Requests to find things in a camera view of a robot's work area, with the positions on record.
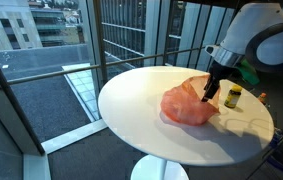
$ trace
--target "table top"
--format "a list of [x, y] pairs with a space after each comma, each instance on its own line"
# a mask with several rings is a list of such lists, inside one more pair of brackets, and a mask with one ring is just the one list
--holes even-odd
[[242, 90], [236, 108], [224, 101], [233, 83], [222, 80], [220, 114], [201, 126], [167, 119], [163, 93], [189, 77], [206, 72], [169, 66], [145, 67], [112, 78], [101, 90], [100, 114], [123, 141], [145, 153], [187, 165], [219, 166], [247, 160], [272, 139], [274, 126], [266, 107]]

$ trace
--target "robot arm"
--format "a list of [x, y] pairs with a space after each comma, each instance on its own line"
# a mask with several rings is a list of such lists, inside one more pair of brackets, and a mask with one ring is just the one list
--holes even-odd
[[244, 5], [231, 23], [220, 46], [205, 48], [214, 62], [203, 102], [212, 99], [219, 81], [228, 78], [244, 55], [259, 71], [283, 69], [283, 10], [278, 3]]

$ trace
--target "orange plastic bag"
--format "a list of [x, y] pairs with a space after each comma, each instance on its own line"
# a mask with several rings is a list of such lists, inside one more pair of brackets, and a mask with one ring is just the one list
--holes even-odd
[[195, 76], [184, 81], [163, 94], [161, 101], [162, 112], [171, 120], [198, 126], [204, 124], [211, 116], [219, 112], [218, 101], [220, 88], [213, 99], [201, 102], [204, 86], [209, 75]]

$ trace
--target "metal window mullion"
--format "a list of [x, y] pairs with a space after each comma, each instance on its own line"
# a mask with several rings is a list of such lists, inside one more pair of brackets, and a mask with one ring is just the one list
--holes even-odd
[[122, 25], [121, 24], [121, 0], [116, 0], [117, 1], [117, 18], [118, 18], [118, 25]]
[[132, 0], [127, 0], [127, 27], [132, 27]]
[[[114, 27], [111, 27], [111, 42], [114, 42]], [[115, 47], [111, 44], [111, 54], [115, 53]]]
[[108, 39], [108, 31], [107, 31], [107, 26], [106, 25], [102, 25], [103, 26], [103, 36], [104, 39]]
[[120, 25], [121, 26], [123, 26], [123, 10], [124, 10], [124, 8], [123, 8], [123, 2], [122, 2], [123, 0], [119, 0], [119, 19], [120, 19]]
[[221, 41], [225, 38], [227, 30], [231, 23], [231, 19], [232, 19], [231, 17], [233, 16], [233, 13], [234, 13], [234, 9], [227, 9], [216, 44], [221, 43]]
[[[225, 15], [226, 15], [227, 11], [228, 11], [228, 8], [225, 8], [225, 10], [223, 11], [222, 20], [221, 20], [221, 23], [220, 23], [220, 26], [219, 26], [219, 30], [218, 30], [218, 34], [217, 34], [217, 36], [215, 38], [214, 44], [217, 44], [217, 42], [218, 42], [218, 39], [219, 39], [219, 36], [220, 36], [220, 33], [221, 33], [221, 29], [222, 29], [223, 22], [224, 22]], [[211, 64], [213, 62], [212, 59], [213, 59], [212, 57], [209, 58], [209, 63], [208, 63], [206, 71], [209, 70], [209, 68], [210, 68], [210, 66], [211, 66]]]
[[122, 45], [122, 29], [121, 28], [117, 28], [117, 38], [118, 38], [118, 44]]
[[119, 47], [118, 46], [114, 46], [114, 49], [115, 49], [114, 55], [118, 57], [118, 55], [119, 55]]
[[[206, 28], [208, 26], [208, 22], [210, 19], [210, 14], [211, 14], [211, 6], [206, 6], [206, 5], [202, 5], [202, 11], [200, 13], [199, 16], [199, 24], [197, 26], [197, 31], [196, 31], [196, 35], [194, 36], [194, 41], [193, 41], [193, 48], [198, 47], [200, 50], [198, 50], [198, 52], [191, 52], [190, 53], [190, 59], [188, 61], [188, 66], [189, 68], [197, 68], [198, 62], [199, 62], [199, 57], [200, 57], [200, 53], [201, 53], [201, 48], [202, 48], [202, 43], [203, 43], [203, 38], [204, 35], [206, 33]], [[191, 59], [196, 59], [193, 64], [191, 64]]]
[[176, 1], [170, 1], [169, 4], [167, 4], [167, 6], [169, 7], [168, 12], [162, 12], [161, 17], [167, 16], [167, 25], [166, 25], [166, 31], [165, 31], [165, 41], [164, 43], [164, 51], [163, 51], [163, 60], [162, 60], [162, 64], [160, 65], [164, 65], [168, 62], [168, 55], [167, 55], [167, 51], [168, 51], [168, 46], [169, 46], [169, 34], [171, 31], [171, 26], [172, 26], [172, 22], [173, 22], [173, 16], [174, 16], [174, 3], [176, 3]]
[[93, 48], [95, 64], [100, 64], [100, 69], [92, 70], [96, 99], [98, 99], [102, 87], [108, 80], [104, 54], [100, 3], [101, 2], [98, 0], [87, 0], [89, 28], [91, 29], [91, 42], [89, 44], [92, 45], [90, 48]]
[[141, 53], [141, 38], [142, 38], [142, 36], [141, 36], [141, 33], [140, 32], [136, 32], [137, 33], [137, 35], [138, 35], [138, 50], [137, 50], [137, 52], [139, 52], [139, 53]]
[[115, 24], [120, 25], [120, 17], [119, 17], [119, 0], [114, 0], [115, 2], [115, 6], [114, 6], [114, 10], [115, 10]]
[[124, 0], [120, 0], [121, 8], [120, 8], [120, 16], [121, 16], [121, 25], [124, 25]]
[[127, 22], [128, 22], [128, 0], [124, 0], [124, 13], [123, 13], [123, 25], [127, 26]]
[[107, 34], [107, 40], [110, 40], [110, 35], [111, 35], [110, 27], [106, 25], [105, 29], [106, 29], [106, 34]]
[[128, 30], [127, 29], [124, 29], [124, 46], [129, 48]]
[[138, 6], [136, 5], [137, 3], [132, 3], [133, 4], [133, 11], [132, 11], [132, 17], [133, 17], [133, 21], [132, 21], [132, 27], [133, 28], [137, 28], [136, 26], [136, 14], [138, 11]]
[[122, 52], [121, 59], [126, 59], [125, 58], [126, 50], [125, 49], [121, 49], [121, 52]]
[[183, 8], [182, 8], [181, 15], [180, 15], [180, 22], [182, 22], [182, 23], [181, 23], [181, 25], [179, 26], [178, 36], [181, 36], [181, 32], [182, 32], [182, 28], [183, 28], [183, 22], [184, 22], [184, 16], [185, 16], [185, 6], [186, 6], [186, 3], [183, 2], [183, 3], [182, 3], [182, 6], [183, 6]]
[[113, 48], [112, 48], [112, 44], [109, 44], [109, 54], [113, 55]]
[[113, 42], [113, 27], [109, 26], [109, 41]]
[[119, 48], [119, 57], [120, 57], [120, 59], [122, 59], [122, 54], [123, 54], [123, 49], [122, 48]]
[[131, 38], [131, 41], [132, 41], [131, 49], [135, 51], [135, 43], [134, 43], [135, 42], [135, 31], [131, 32], [131, 37], [132, 37]]
[[[161, 4], [169, 3], [170, 1], [147, 1], [146, 4], [146, 26], [145, 26], [145, 50], [144, 55], [149, 56], [158, 52], [158, 38], [159, 35], [165, 37], [165, 33], [159, 34], [159, 26], [161, 25], [160, 16]], [[156, 58], [144, 62], [145, 66], [153, 66], [156, 64]]]
[[108, 16], [108, 1], [107, 0], [102, 0], [101, 1], [103, 6], [102, 6], [102, 16], [103, 16], [103, 21], [102, 22], [108, 22], [109, 16]]
[[101, 1], [101, 22], [105, 21], [105, 16], [103, 15], [104, 14], [104, 0], [99, 0]]
[[133, 49], [133, 41], [134, 41], [134, 39], [133, 39], [133, 33], [134, 33], [134, 31], [132, 31], [132, 30], [129, 31], [130, 49]]
[[106, 23], [111, 23], [111, 3], [110, 3], [111, 0], [106, 0], [106, 4], [107, 4], [107, 8], [105, 9], [105, 11], [107, 12], [107, 21]]
[[119, 28], [117, 28], [117, 27], [114, 27], [114, 31], [113, 32], [115, 32], [115, 33], [113, 33], [113, 38], [115, 39], [115, 43], [116, 44], [119, 44], [120, 43], [120, 30], [119, 30]]
[[134, 27], [139, 29], [139, 26], [138, 26], [138, 10], [139, 10], [139, 9], [138, 9], [138, 8], [139, 8], [138, 3], [135, 3], [135, 9], [136, 9], [136, 11], [135, 11], [135, 13], [134, 13]]
[[113, 46], [113, 52], [112, 53], [113, 53], [114, 56], [117, 56], [118, 53], [117, 53], [117, 47], [116, 46]]
[[[176, 47], [175, 49], [178, 51], [178, 50], [179, 50], [179, 47], [180, 47], [180, 41], [181, 41], [181, 39], [178, 39], [177, 41], [178, 41], [178, 43], [177, 43], [177, 47]], [[173, 56], [173, 66], [176, 65], [177, 57], [178, 57], [177, 55]]]
[[[187, 3], [184, 15], [183, 28], [179, 50], [189, 49], [193, 47], [193, 42], [198, 29], [199, 15], [202, 5]], [[187, 67], [189, 64], [191, 52], [179, 53], [175, 62], [176, 66]]]
[[[122, 0], [120, 0], [121, 2], [121, 7], [120, 7], [120, 16], [121, 16], [121, 26], [122, 25], [124, 25], [123, 24], [123, 15], [122, 15], [122, 13], [123, 13], [123, 7], [122, 7]], [[125, 46], [125, 44], [124, 44], [124, 29], [122, 29], [122, 28], [120, 28], [120, 45], [123, 45], [123, 46]]]
[[117, 17], [116, 17], [116, 0], [112, 0], [112, 19], [113, 19], [113, 24], [118, 24], [117, 23]]
[[112, 0], [109, 0], [108, 1], [109, 3], [109, 23], [113, 24], [114, 23], [114, 20], [113, 20], [113, 1]]
[[207, 33], [207, 31], [208, 31], [208, 26], [209, 26], [210, 21], [211, 21], [212, 11], [213, 11], [213, 10], [214, 10], [214, 11], [217, 11], [217, 10], [218, 10], [217, 8], [219, 8], [219, 7], [215, 7], [215, 9], [213, 9], [213, 7], [210, 6], [209, 14], [208, 14], [208, 20], [207, 20], [207, 22], [206, 22], [206, 24], [205, 24], [205, 27], [204, 27], [204, 33], [203, 33], [203, 35], [202, 35], [202, 39], [201, 39], [201, 43], [200, 43], [200, 51], [198, 52], [198, 56], [197, 56], [197, 60], [196, 60], [197, 64], [196, 64], [195, 69], [198, 69], [198, 64], [200, 64], [200, 60], [201, 60], [201, 61], [204, 60], [204, 57], [201, 56], [201, 52], [204, 51], [204, 49], [202, 49], [203, 41], [204, 41], [205, 38], [206, 38], [206, 33]]
[[144, 12], [144, 7], [145, 7], [145, 3], [146, 1], [145, 0], [142, 0], [141, 1], [141, 25], [140, 25], [140, 29], [145, 29], [145, 19], [144, 19], [144, 15], [146, 15], [145, 13], [146, 12]]

